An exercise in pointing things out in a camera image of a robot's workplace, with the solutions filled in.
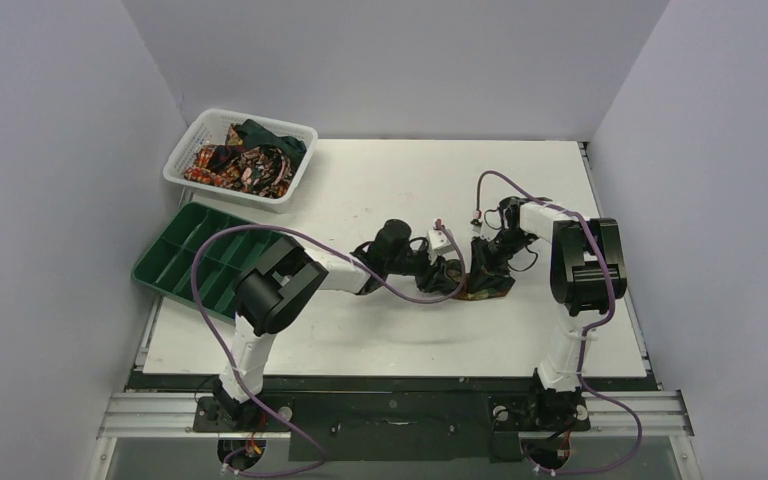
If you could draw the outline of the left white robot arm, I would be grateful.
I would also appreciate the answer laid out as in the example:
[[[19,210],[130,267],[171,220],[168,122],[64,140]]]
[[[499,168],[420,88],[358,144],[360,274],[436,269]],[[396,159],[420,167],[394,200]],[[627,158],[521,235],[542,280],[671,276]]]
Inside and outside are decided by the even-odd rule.
[[[264,416],[279,416],[259,397],[265,366],[277,335],[299,317],[316,292],[363,296],[385,288],[398,295],[388,277],[408,276],[424,294],[418,304],[430,305],[453,299],[467,287],[464,255],[440,221],[413,248],[410,227],[401,220],[388,220],[373,240],[349,254],[287,227],[267,229],[277,233],[277,240],[231,285],[230,342],[211,320],[197,279],[190,279],[193,302],[226,359],[212,395],[220,418],[235,430],[252,427]]]

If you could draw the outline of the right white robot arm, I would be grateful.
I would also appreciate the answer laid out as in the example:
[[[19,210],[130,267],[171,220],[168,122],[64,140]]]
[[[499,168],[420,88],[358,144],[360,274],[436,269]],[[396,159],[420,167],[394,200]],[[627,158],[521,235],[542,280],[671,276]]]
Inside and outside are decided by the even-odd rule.
[[[510,260],[538,240],[549,244],[549,286],[558,313],[524,413],[535,430],[569,428],[582,419],[582,374],[590,345],[627,289],[618,225],[610,218],[587,219],[545,198],[508,197],[496,211],[500,225],[494,236],[471,241],[466,297],[506,295],[515,283]]]

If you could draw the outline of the orange green patterned tie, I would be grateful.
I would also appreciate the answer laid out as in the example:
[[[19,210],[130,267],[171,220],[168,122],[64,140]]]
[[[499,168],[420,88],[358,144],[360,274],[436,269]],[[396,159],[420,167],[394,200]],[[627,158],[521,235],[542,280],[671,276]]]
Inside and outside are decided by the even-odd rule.
[[[481,267],[473,268],[467,273],[461,272],[459,268],[451,268],[447,275],[455,286],[464,281],[463,287],[455,295],[455,299],[463,301],[505,297],[516,282],[508,270],[487,270]]]

